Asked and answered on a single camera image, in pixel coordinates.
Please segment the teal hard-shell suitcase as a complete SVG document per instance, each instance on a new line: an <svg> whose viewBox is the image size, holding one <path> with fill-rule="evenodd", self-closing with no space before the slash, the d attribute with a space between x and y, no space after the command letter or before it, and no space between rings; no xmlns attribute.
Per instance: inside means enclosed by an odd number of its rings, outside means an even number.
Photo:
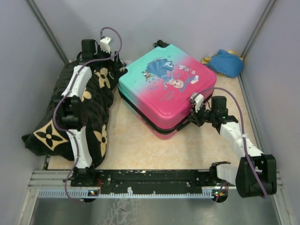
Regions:
<svg viewBox="0 0 300 225"><path fill-rule="evenodd" d="M178 47L158 40L153 50L127 66L118 91L124 104L160 139L189 122L195 93L207 101L217 76Z"/></svg>

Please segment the black blanket yellow flowers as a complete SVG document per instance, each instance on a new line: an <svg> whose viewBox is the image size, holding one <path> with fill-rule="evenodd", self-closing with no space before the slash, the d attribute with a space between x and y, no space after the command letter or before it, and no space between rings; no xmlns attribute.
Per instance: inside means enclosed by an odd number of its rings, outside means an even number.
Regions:
<svg viewBox="0 0 300 225"><path fill-rule="evenodd" d="M25 148L36 156L61 156L69 161L74 160L67 133L54 126L53 101L66 89L74 67L78 64L78 60L71 60L63 68L54 86L45 116L32 133L22 136ZM125 74L126 64L122 60L108 60L91 63L89 66L93 75L84 89L81 100L89 117L86 127L88 150L94 166L97 167L106 155L109 108L114 100L113 89L117 86L119 78Z"/></svg>

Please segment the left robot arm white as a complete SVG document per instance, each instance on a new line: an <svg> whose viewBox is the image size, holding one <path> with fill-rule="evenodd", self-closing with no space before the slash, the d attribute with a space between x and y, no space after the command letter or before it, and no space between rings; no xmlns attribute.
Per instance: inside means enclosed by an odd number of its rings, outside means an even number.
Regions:
<svg viewBox="0 0 300 225"><path fill-rule="evenodd" d="M92 77L92 63L118 59L118 52L111 54L111 41L110 37L102 37L99 42L92 39L82 41L81 57L73 68L71 79L60 99L54 100L54 126L67 133L75 160L69 177L87 186L94 185L98 175L95 173L86 138L89 116L82 102L82 95Z"/></svg>

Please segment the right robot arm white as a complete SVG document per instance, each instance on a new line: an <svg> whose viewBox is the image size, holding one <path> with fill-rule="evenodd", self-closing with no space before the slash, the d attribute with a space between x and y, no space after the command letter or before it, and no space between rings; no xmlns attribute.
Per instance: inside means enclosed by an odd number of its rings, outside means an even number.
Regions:
<svg viewBox="0 0 300 225"><path fill-rule="evenodd" d="M234 185L243 198L274 195L277 192L277 165L272 154L264 154L242 132L235 116L228 114L227 99L214 96L211 108L206 109L204 97L194 93L190 102L190 120L197 126L210 123L228 141L239 160L238 166L228 162L213 163L210 182L216 186L224 181Z"/></svg>

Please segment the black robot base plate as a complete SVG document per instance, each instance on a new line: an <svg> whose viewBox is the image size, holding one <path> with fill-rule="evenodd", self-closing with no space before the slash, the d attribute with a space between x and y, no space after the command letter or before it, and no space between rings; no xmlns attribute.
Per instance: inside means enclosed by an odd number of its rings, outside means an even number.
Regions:
<svg viewBox="0 0 300 225"><path fill-rule="evenodd" d="M102 194L202 194L224 180L209 170L95 170L91 175L75 172L72 187L97 187Z"/></svg>

